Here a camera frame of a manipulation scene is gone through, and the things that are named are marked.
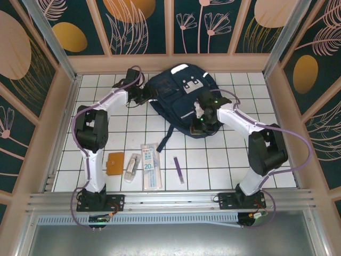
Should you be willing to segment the navy blue backpack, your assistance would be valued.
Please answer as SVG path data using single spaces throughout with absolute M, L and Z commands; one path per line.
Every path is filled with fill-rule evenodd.
M 196 115 L 194 102 L 206 90 L 217 90 L 214 78 L 196 65 L 178 64 L 152 77 L 147 85 L 157 90 L 157 100 L 150 101 L 153 109 L 168 123 L 167 135 L 160 142 L 157 152 L 161 152 L 175 129 L 195 139 L 214 134 L 192 135 L 190 125 Z

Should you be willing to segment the purple pen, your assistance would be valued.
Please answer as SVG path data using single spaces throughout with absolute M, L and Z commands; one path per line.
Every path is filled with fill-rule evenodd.
M 184 184 L 184 179 L 183 179 L 183 175 L 182 175 L 182 171 L 178 162 L 177 157 L 173 158 L 175 166 L 176 166 L 176 170 L 177 170 L 177 174 L 178 174 L 178 178 L 180 180 L 180 184 Z

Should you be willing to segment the packaged ruler set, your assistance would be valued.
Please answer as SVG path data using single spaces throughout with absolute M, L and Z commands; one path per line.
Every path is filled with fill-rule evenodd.
M 163 187 L 157 148 L 157 143 L 141 145 L 144 190 L 161 190 Z

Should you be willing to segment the clear plastic pencil case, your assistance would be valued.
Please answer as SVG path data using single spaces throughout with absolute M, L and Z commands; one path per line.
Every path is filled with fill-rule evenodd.
M 141 160 L 141 154 L 132 154 L 126 168 L 126 172 L 124 174 L 124 180 L 127 183 L 131 183 L 136 175 L 138 170 L 138 166 Z

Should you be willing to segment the brown leather card wallet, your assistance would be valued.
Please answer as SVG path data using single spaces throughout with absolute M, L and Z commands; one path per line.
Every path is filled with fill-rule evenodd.
M 122 175 L 124 170 L 124 152 L 109 153 L 106 168 L 108 176 Z

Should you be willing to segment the grey metal sheet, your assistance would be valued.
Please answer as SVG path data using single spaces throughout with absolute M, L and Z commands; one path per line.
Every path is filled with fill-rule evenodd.
M 327 256 L 302 211 L 259 228 L 215 223 L 117 223 L 100 231 L 34 214 L 17 256 Z

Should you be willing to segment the small circuit board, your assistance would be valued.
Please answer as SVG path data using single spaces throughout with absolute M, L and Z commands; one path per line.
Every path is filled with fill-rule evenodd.
M 109 222 L 111 219 L 111 215 L 102 214 L 102 215 L 90 215 L 88 217 L 89 223 L 100 223 L 100 222 Z

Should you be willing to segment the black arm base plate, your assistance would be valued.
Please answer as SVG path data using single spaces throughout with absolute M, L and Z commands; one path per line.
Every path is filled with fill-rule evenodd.
M 257 210 L 266 208 L 264 193 L 259 191 L 251 196 L 234 193 L 219 193 L 218 204 L 221 210 Z
M 80 195 L 77 199 L 77 212 L 119 212 L 124 209 L 124 195 Z

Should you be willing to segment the aluminium mounting rail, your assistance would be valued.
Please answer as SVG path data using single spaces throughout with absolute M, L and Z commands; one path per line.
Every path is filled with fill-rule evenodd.
M 123 192 L 124 212 L 128 213 L 171 213 L 212 212 L 220 208 L 217 200 L 219 190 L 197 191 L 140 191 Z M 274 201 L 279 211 L 308 210 L 316 208 L 313 193 L 308 189 L 264 189 L 267 210 L 273 210 Z M 25 211 L 27 213 L 69 213 L 71 192 L 31 194 Z

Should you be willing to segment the aluminium corner post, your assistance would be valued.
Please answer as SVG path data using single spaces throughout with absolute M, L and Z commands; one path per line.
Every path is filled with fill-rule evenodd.
M 58 42 L 58 39 L 56 38 L 52 30 L 52 27 L 50 26 L 49 22 L 44 17 L 37 2 L 35 0 L 22 0 L 22 2 L 25 5 L 29 14 L 32 16 L 40 32 L 46 38 L 48 45 L 50 46 L 56 58 L 58 59 L 61 67 L 66 72 L 67 76 L 72 81 L 75 81 L 77 78 L 77 73 L 73 69 L 64 49 L 61 47 L 60 43 Z
M 311 0 L 298 0 L 293 11 L 291 12 L 287 23 L 282 29 L 271 53 L 266 62 L 264 69 L 262 70 L 263 76 L 267 81 L 275 66 L 277 65 L 280 56 L 285 50 L 286 46 L 289 44 L 290 39 L 292 38 L 294 32 L 299 26 L 302 18 L 307 12 L 310 6 Z

